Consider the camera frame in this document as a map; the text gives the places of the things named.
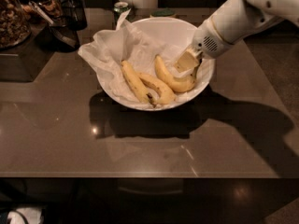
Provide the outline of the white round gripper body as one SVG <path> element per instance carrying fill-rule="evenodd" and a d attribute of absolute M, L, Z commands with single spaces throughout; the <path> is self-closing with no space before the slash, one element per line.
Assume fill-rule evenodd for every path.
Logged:
<path fill-rule="evenodd" d="M 212 19 L 204 20 L 193 34 L 192 48 L 204 57 L 216 59 L 232 47 L 218 33 Z"/>

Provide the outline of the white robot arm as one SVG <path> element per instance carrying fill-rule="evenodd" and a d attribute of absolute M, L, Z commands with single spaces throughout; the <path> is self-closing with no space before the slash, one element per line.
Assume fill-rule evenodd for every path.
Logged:
<path fill-rule="evenodd" d="M 174 67 L 185 72 L 215 59 L 242 40 L 282 21 L 299 26 L 299 0 L 227 0 L 194 31 Z"/>

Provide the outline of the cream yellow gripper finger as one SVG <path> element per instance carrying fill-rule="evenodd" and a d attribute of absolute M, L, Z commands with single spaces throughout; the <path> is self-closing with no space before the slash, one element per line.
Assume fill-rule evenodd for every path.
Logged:
<path fill-rule="evenodd" d="M 174 63 L 174 67 L 178 72 L 185 72 L 190 69 L 197 67 L 200 64 L 200 59 L 202 57 L 202 51 L 194 51 L 193 49 L 186 49 L 178 57 Z"/>

